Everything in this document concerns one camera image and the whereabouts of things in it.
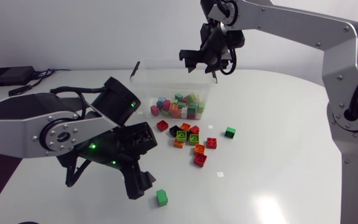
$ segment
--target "white tabletop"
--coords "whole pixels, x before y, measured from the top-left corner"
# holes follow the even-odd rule
[[[131,88],[130,74],[58,72],[28,94],[63,85],[96,88],[109,76]],[[13,88],[0,87],[0,99]],[[68,188],[56,158],[24,159],[0,195],[0,223],[339,223],[341,154],[331,139],[327,102],[323,87],[288,75],[237,70],[218,76],[201,121],[167,120],[170,127],[199,126],[204,141],[218,139],[217,149],[206,149],[203,168],[193,164],[193,147],[174,148],[168,131],[155,126],[159,120],[146,119],[158,146],[140,167],[157,181],[143,197],[129,200],[121,173],[101,164],[91,163]],[[127,124],[143,121],[134,113]],[[223,136],[227,126],[237,129],[234,139]],[[159,189],[167,192],[164,207],[158,207]]]

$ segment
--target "lego brick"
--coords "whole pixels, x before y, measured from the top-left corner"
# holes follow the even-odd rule
[[[167,193],[162,189],[156,191],[155,193],[157,193],[157,200],[160,207],[167,205],[168,203]]]
[[[152,112],[152,115],[154,116],[158,116],[160,114],[160,110],[158,109],[157,106],[153,105],[150,107],[150,110]]]
[[[187,141],[187,131],[177,131],[177,141],[186,142]]]
[[[175,138],[175,140],[173,141],[173,147],[178,147],[180,149],[183,149],[183,146],[185,145],[184,142],[178,142],[177,139]]]
[[[216,146],[218,146],[218,143],[216,142],[216,138],[207,138],[206,139],[206,147],[208,149],[216,149]]]
[[[205,152],[205,146],[201,144],[196,144],[196,147],[194,148],[194,155],[197,155],[197,153],[204,154]]]
[[[201,153],[197,153],[196,157],[194,158],[194,164],[203,167],[206,161],[207,156]]]
[[[200,136],[198,134],[191,134],[190,135],[190,144],[195,146],[196,144],[200,143]]]
[[[172,135],[172,137],[176,137],[178,131],[183,131],[183,130],[180,129],[177,125],[169,129],[169,133]]]
[[[182,100],[183,96],[179,93],[175,94],[175,100]]]
[[[168,129],[168,123],[165,122],[164,120],[162,120],[162,121],[157,123],[157,128],[160,131],[165,131],[166,129]]]
[[[235,133],[236,133],[236,130],[234,128],[227,127],[224,135],[228,138],[234,138]]]
[[[181,124],[180,128],[182,128],[182,129],[185,130],[185,131],[189,131],[190,128],[191,128],[191,125],[190,125],[190,124],[183,123],[183,124]]]
[[[200,128],[197,125],[190,128],[190,134],[199,134],[199,133],[200,133]]]
[[[161,110],[161,114],[164,116],[169,116],[169,111]]]
[[[179,108],[179,109],[182,109],[182,108],[184,108],[184,107],[186,107],[186,103],[184,103],[184,102],[179,102],[179,103],[178,103],[178,108]]]

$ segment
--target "red lego brick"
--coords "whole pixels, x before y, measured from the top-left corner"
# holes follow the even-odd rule
[[[194,158],[194,164],[203,167],[205,160],[206,160],[207,156],[201,153],[197,153],[196,157]]]
[[[190,128],[190,134],[200,134],[200,128],[196,125]]]
[[[157,106],[153,105],[153,106],[150,107],[150,109],[151,109],[152,114],[153,114],[154,116],[158,116],[158,115],[160,114],[160,110],[158,109]]]
[[[164,120],[160,121],[157,123],[157,128],[160,130],[160,131],[165,131],[167,128],[168,128],[168,123],[165,122]]]
[[[206,139],[206,147],[208,149],[216,149],[218,143],[216,142],[216,138],[207,138]]]

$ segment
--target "green block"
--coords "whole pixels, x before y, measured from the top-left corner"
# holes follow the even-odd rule
[[[169,116],[169,111],[161,110],[161,113],[165,116]]]
[[[158,200],[158,204],[160,204],[160,207],[167,205],[168,203],[167,193],[162,189],[156,191],[155,193],[157,193],[157,200]]]
[[[236,133],[236,130],[234,128],[226,128],[226,133],[224,135],[228,138],[234,138],[234,134]]]
[[[182,96],[181,94],[177,93],[177,94],[175,95],[175,99],[176,99],[176,100],[182,100],[182,99],[183,99],[183,96]]]
[[[177,131],[177,141],[186,142],[187,141],[187,131]]]
[[[200,136],[198,134],[191,134],[190,135],[190,144],[195,146],[196,144],[200,143]]]
[[[182,109],[182,108],[184,108],[184,107],[186,107],[186,103],[184,103],[184,102],[179,102],[179,103],[178,103],[178,108],[179,108],[179,109]]]

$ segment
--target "clear plastic bin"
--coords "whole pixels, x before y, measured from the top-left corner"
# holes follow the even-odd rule
[[[216,82],[203,69],[188,73],[184,62],[157,58],[142,59],[131,75],[131,89],[142,102],[138,111],[147,118],[201,119]]]

